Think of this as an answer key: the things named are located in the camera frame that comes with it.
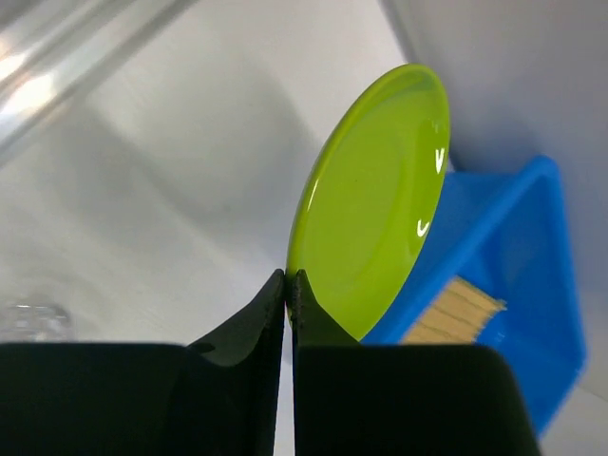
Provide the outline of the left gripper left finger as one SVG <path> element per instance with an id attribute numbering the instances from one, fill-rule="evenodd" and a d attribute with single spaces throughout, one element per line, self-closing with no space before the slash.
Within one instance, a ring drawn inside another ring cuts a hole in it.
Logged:
<path id="1" fill-rule="evenodd" d="M 5 343 L 5 455 L 270 455 L 285 275 L 205 336 L 161 343 Z"/>

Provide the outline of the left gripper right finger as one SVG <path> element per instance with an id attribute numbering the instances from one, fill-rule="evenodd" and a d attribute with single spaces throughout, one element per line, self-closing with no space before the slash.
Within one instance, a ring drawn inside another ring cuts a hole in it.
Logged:
<path id="1" fill-rule="evenodd" d="M 504 359 L 477 345 L 365 346 L 291 279 L 298 455 L 538 455 Z"/>

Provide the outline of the woven bamboo placemat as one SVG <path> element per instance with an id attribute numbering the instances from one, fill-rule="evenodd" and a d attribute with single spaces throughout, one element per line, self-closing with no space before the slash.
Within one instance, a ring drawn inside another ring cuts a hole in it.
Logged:
<path id="1" fill-rule="evenodd" d="M 456 276 L 414 321 L 401 343 L 472 344 L 505 309 L 504 301 Z"/>

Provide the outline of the green round plate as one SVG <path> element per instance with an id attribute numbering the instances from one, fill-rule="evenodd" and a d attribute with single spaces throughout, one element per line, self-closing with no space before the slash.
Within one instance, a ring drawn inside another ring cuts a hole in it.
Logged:
<path id="1" fill-rule="evenodd" d="M 429 67 L 374 81 L 325 141 L 291 229 L 286 272 L 362 340 L 402 290 L 426 242 L 447 173 L 447 92 Z"/>

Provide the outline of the blue plastic bin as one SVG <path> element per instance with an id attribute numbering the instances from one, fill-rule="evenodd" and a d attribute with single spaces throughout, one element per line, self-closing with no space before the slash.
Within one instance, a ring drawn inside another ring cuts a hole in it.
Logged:
<path id="1" fill-rule="evenodd" d="M 364 343 L 397 343 L 454 277 L 504 303 L 479 342 L 505 359 L 535 431 L 543 434 L 586 361 L 554 161 L 538 156 L 516 173 L 447 174 L 423 249 Z"/>

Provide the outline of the clear plastic cup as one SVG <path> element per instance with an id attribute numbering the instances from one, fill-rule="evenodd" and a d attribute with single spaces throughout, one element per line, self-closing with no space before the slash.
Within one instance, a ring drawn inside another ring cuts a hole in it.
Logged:
<path id="1" fill-rule="evenodd" d="M 54 303 L 11 303 L 1 307 L 2 342 L 63 342 L 73 340 L 69 313 Z"/>

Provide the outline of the aluminium frame rail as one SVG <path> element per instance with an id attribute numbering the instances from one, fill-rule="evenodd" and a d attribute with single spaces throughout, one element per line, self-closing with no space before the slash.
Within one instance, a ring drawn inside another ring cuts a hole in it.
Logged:
<path id="1" fill-rule="evenodd" d="M 189 1 L 4 1 L 1 161 L 73 97 L 81 97 Z"/>

